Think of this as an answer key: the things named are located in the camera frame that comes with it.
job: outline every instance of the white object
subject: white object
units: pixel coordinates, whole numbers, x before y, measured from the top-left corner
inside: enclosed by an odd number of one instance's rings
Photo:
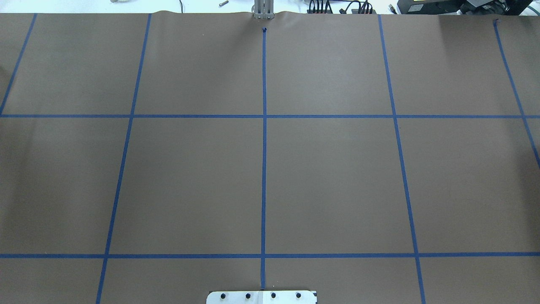
[[[206,304],[316,304],[317,292],[308,290],[264,290],[211,292]]]

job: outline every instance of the metal clamp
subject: metal clamp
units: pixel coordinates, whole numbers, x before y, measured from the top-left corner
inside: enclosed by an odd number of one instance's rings
[[[274,19],[274,0],[255,0],[253,17],[255,19]]]

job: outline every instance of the white floor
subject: white floor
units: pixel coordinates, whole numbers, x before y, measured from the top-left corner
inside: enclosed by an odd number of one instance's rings
[[[217,13],[251,11],[253,0],[229,0],[223,7],[218,4],[224,0],[182,0],[186,13]],[[378,14],[391,14],[388,5],[397,8],[397,0],[370,1]],[[274,11],[306,12],[309,0],[275,0]],[[335,12],[347,6],[347,3],[332,1]],[[532,7],[540,10],[540,3],[533,2]],[[180,12],[179,0],[2,0],[0,12],[40,12],[40,13],[151,13],[157,11]],[[536,15],[526,9],[522,15]]]

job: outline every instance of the horizontal blue line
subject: horizontal blue line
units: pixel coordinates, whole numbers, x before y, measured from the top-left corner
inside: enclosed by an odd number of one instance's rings
[[[258,114],[2,114],[2,118],[393,118],[386,114],[306,114],[306,115],[258,115]],[[416,115],[401,114],[397,118],[519,118],[521,115]],[[526,115],[540,118],[540,115]]]
[[[259,259],[246,254],[0,254],[0,259]],[[540,256],[540,252],[443,252],[419,253],[419,257]],[[415,257],[414,253],[267,253],[267,259],[365,259]]]

